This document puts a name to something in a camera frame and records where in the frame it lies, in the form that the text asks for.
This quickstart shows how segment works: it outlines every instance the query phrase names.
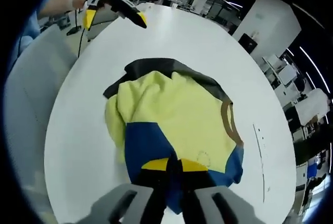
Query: desk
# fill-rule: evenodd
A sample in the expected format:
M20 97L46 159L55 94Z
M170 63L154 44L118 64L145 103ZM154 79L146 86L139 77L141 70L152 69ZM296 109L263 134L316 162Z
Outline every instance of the desk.
M207 19L154 4L145 15L147 29L117 19L102 31L59 91L44 156L58 222L78 221L98 198L129 182L106 128L103 92L125 74L128 63L168 57L214 78L233 100L245 154L242 180L230 188L265 223L282 223L294 201L296 163L286 118L264 74L235 39ZM184 221L167 209L162 223Z

